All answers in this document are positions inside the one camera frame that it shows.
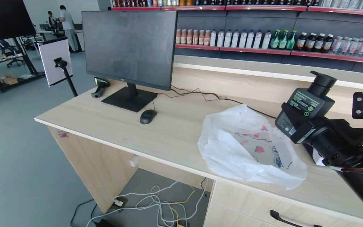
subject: black computer mouse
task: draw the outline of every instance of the black computer mouse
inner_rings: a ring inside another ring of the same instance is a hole
[[[153,109],[148,109],[141,114],[140,123],[144,125],[149,124],[156,115],[156,111],[154,111]]]

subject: desk drawer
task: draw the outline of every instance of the desk drawer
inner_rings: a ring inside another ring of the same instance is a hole
[[[204,227],[277,227],[210,202]]]
[[[292,227],[292,225],[271,217],[271,210],[278,212],[284,220],[304,227],[314,224],[322,227],[363,227],[363,224],[360,223],[318,213],[219,181],[216,182],[212,196],[211,201],[214,203],[281,227]]]

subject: monitor base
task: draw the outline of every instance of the monitor base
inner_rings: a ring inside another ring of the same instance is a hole
[[[128,85],[128,87],[123,87],[114,94],[103,99],[102,102],[133,112],[138,112],[158,96],[157,93],[136,89],[135,84],[131,87],[131,84]]]

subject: wooden desk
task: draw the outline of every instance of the wooden desk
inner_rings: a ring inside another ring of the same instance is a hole
[[[142,125],[139,123],[141,112],[152,109],[152,104],[134,113],[100,102],[126,85],[112,83],[100,99],[92,98],[91,90],[35,118],[48,126],[103,212],[137,170],[129,164],[135,154],[140,156],[138,168],[164,177],[179,180],[187,172],[182,182],[195,187],[200,187],[203,177],[211,179],[207,187],[212,193],[206,227],[247,226],[247,223],[290,226],[271,218],[270,210],[303,226],[363,226],[363,203],[334,171],[316,166],[302,145],[294,148],[307,164],[307,178],[290,191],[273,184],[231,180],[209,170],[197,147],[203,119],[235,103],[205,102],[199,94],[172,99],[159,94],[154,100],[158,115],[152,123]],[[204,87],[202,91],[224,94],[277,116],[281,100],[286,101],[295,88],[307,87],[310,83],[175,67],[172,84],[186,89]],[[140,89],[164,92],[141,86]],[[336,105],[327,116],[344,118],[352,126],[363,127],[363,120],[344,114],[350,113],[349,100],[356,91],[359,89],[334,86],[329,95]],[[69,132],[68,137],[61,138],[61,131]]]

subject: black drawer handle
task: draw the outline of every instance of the black drawer handle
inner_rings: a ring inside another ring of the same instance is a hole
[[[282,219],[280,216],[279,216],[279,213],[275,210],[270,210],[270,215],[271,217],[273,217],[274,219],[278,220],[278,221],[281,221],[285,224],[290,224],[292,226],[295,226],[295,227],[302,227],[300,225],[297,225],[297,224],[294,224],[292,222],[289,222],[289,221],[285,221],[284,219]],[[321,225],[317,225],[317,224],[314,224],[313,227],[322,227]]]

